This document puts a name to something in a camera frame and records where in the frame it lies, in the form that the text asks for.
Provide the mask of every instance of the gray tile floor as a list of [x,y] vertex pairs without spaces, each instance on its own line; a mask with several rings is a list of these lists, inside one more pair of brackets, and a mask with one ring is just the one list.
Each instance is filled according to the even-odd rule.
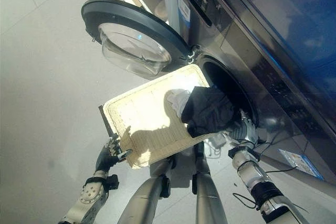
[[[0,223],[57,223],[77,200],[107,140],[98,106],[146,81],[109,64],[91,42],[80,15],[86,0],[0,0]],[[209,159],[230,223],[264,223],[232,192],[247,190],[226,156]],[[116,223],[149,169],[126,163],[112,170],[112,191],[96,223]],[[311,223],[333,223],[336,202],[286,174],[274,180],[309,211]],[[191,188],[173,188],[159,201],[154,223],[194,223]]]

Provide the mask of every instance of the front-loading washing machine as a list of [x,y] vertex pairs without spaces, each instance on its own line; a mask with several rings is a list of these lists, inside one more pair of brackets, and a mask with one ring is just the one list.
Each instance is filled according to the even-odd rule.
[[334,118],[323,117],[293,81],[297,75],[284,70],[286,47],[242,0],[177,2],[180,34],[143,8],[119,0],[89,0],[81,12],[104,56],[129,72],[154,79],[198,64],[209,84],[223,90],[258,126],[266,144],[256,151],[265,161],[284,167],[289,163],[283,151],[302,155],[307,171],[291,175],[332,195]]

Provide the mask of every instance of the label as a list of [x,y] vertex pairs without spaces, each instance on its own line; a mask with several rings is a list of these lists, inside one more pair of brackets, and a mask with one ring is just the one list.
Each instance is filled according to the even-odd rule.
[[299,169],[300,171],[324,180],[323,176],[317,171],[317,169],[313,166],[313,164],[305,155],[299,155],[281,149],[279,149],[279,151],[292,167],[297,166],[297,169]]
[[186,26],[190,27],[190,9],[183,0],[177,0],[179,16],[182,17]]

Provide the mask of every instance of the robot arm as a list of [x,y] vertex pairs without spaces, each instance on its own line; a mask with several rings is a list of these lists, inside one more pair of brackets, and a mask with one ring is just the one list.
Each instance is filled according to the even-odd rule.
[[115,174],[109,176],[109,169],[117,162],[123,161],[132,151],[121,152],[117,137],[114,135],[104,145],[97,159],[94,175],[87,179],[79,199],[59,224],[92,224],[98,211],[105,204],[109,190],[118,189],[118,177]]
[[253,151],[258,141],[257,131],[243,111],[241,114],[242,127],[230,133],[240,144],[231,149],[228,155],[233,159],[233,167],[253,196],[257,210],[260,210],[266,223],[308,224],[293,203],[281,193],[258,165],[259,154]]

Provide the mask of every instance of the laundry basket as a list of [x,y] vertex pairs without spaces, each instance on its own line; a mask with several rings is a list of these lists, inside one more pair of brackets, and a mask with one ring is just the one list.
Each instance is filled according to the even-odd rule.
[[113,132],[133,169],[148,166],[203,141],[213,134],[192,138],[167,96],[173,89],[192,91],[209,87],[197,65],[188,65],[119,95],[103,105]]

